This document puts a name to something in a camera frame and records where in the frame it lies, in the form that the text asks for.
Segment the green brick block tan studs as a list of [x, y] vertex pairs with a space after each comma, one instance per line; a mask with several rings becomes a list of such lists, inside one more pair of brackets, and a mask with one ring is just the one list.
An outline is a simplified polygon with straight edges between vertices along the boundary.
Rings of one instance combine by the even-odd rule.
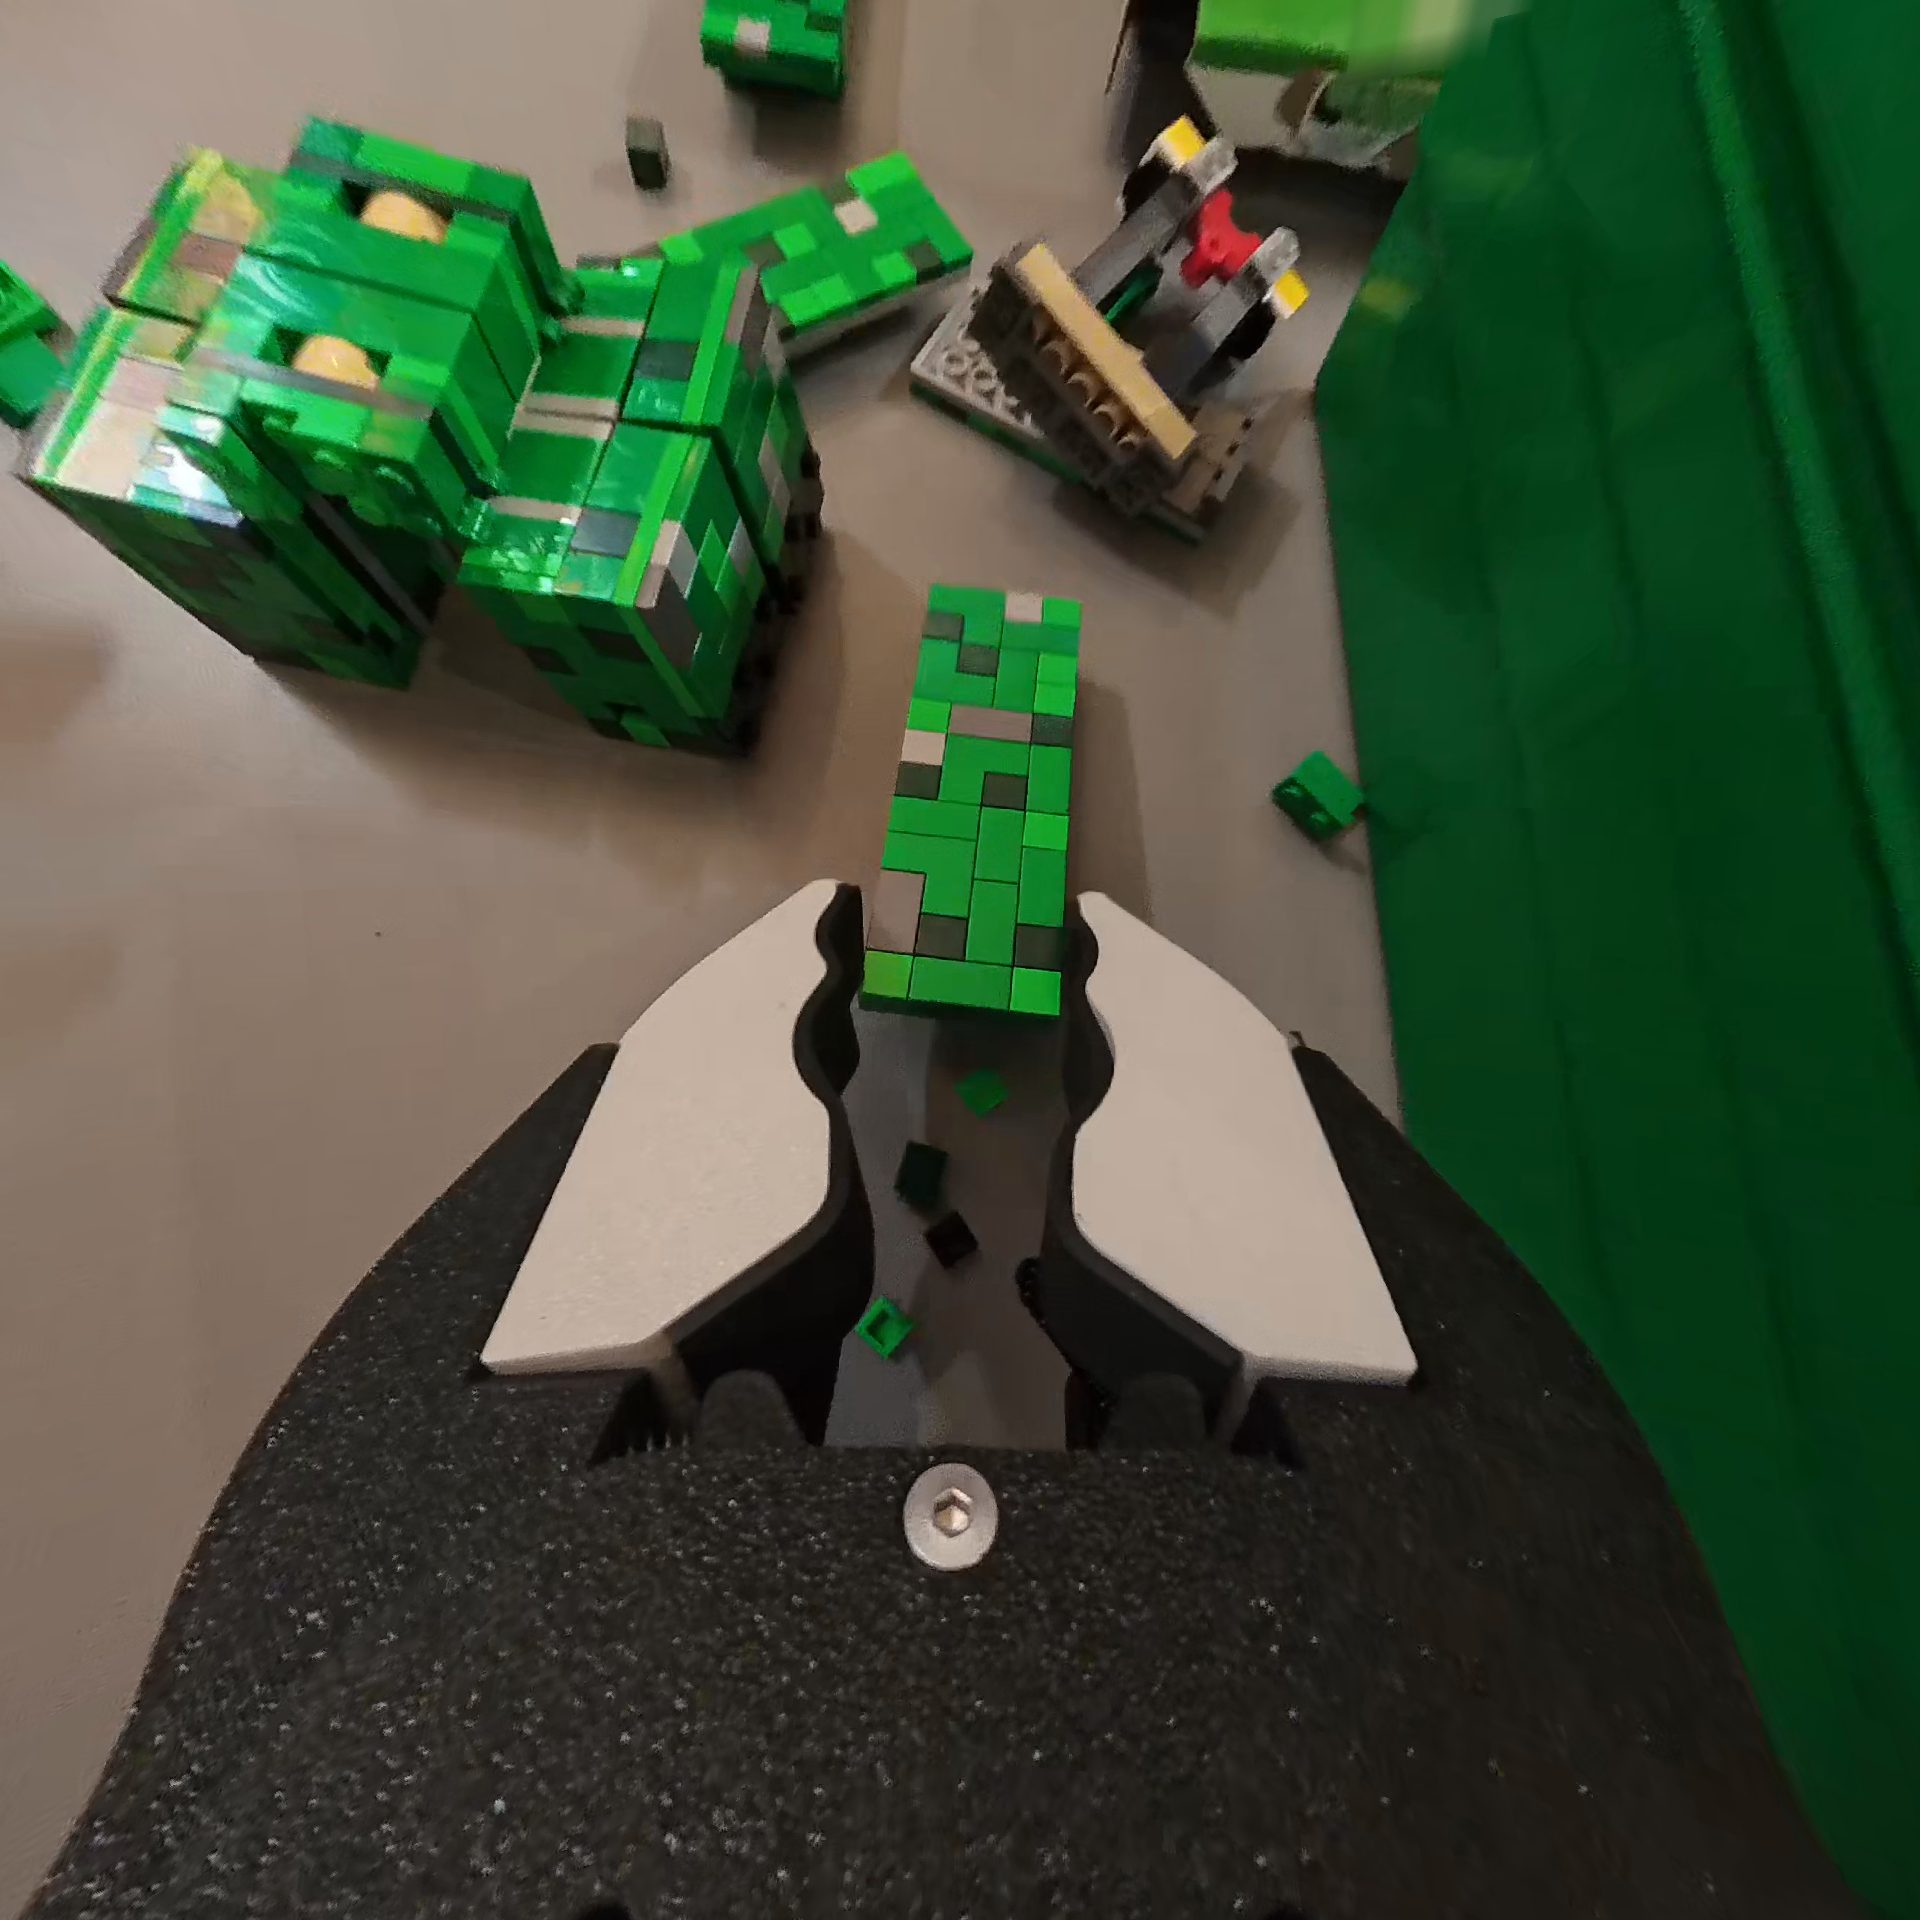
[[191, 144], [17, 473], [239, 655], [402, 689], [577, 311], [520, 172], [319, 114], [282, 169]]

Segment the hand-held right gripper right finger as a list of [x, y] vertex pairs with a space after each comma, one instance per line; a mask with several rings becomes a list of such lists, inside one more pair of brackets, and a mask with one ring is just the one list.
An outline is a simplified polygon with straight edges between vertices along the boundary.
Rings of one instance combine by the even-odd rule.
[[1108, 1415], [1185, 1379], [1236, 1437], [1271, 1379], [1414, 1387], [1291, 1036], [1105, 892], [1070, 902], [1060, 1019], [1067, 1126], [1021, 1298], [1083, 1399]]

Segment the short green mosaic brick panel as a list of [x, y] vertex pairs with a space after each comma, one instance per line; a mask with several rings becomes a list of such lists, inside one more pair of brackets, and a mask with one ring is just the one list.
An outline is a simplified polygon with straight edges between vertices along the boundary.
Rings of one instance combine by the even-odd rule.
[[751, 262], [784, 353], [806, 362], [925, 293], [959, 287], [974, 253], [916, 163], [891, 151], [633, 247], [581, 253], [574, 270], [637, 270], [651, 256]]
[[848, 3], [702, 3], [702, 58], [731, 85], [845, 95]]

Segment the grey desk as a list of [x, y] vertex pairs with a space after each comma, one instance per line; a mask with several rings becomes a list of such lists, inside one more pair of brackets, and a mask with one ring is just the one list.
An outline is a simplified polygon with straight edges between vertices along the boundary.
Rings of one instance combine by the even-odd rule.
[[[6, 3], [3, 261], [71, 322], [187, 144], [307, 114], [523, 172], [563, 261], [907, 151], [977, 256], [1074, 253], [1182, 70], [1120, 3], [854, 3], [839, 102], [734, 95], [694, 3]], [[624, 117], [665, 130], [640, 193]], [[1199, 545], [907, 387], [926, 311], [803, 367], [825, 538], [754, 756], [596, 738], [458, 594], [411, 689], [267, 671], [3, 436], [3, 1913], [37, 1890], [236, 1455], [347, 1292], [590, 1046], [814, 877], [867, 880], [935, 581], [1089, 615], [1071, 886], [1402, 1117], [1308, 407]]]

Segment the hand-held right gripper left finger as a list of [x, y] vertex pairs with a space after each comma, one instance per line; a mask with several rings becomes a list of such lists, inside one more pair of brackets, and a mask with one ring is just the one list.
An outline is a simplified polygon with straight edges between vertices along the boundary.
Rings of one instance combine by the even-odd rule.
[[824, 1443], [874, 1295], [845, 1090], [861, 893], [811, 880], [680, 972], [622, 1034], [483, 1342], [492, 1376], [618, 1372], [673, 1424], [757, 1372]]

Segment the long green mosaic brick panel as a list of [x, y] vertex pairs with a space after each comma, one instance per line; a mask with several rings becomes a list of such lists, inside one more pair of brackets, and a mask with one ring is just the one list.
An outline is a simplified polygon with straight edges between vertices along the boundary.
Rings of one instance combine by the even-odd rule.
[[865, 911], [877, 1012], [1054, 1019], [1083, 607], [932, 584]]

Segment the green plastic bin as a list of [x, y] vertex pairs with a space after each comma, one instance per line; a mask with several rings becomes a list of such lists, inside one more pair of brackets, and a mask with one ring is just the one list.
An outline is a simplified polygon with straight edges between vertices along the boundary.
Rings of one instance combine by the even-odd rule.
[[1405, 1120], [1917, 1913], [1917, 5], [1525, 3], [1316, 382]]

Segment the grey brick mechanism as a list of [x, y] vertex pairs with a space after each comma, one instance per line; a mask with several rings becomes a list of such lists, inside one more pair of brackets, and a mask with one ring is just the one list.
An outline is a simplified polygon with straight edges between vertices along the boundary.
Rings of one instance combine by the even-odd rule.
[[1098, 245], [1071, 267], [1036, 236], [1000, 252], [908, 359], [911, 393], [1199, 538], [1277, 407], [1236, 379], [1308, 295], [1297, 234], [1240, 228], [1231, 176], [1228, 139], [1163, 125]]

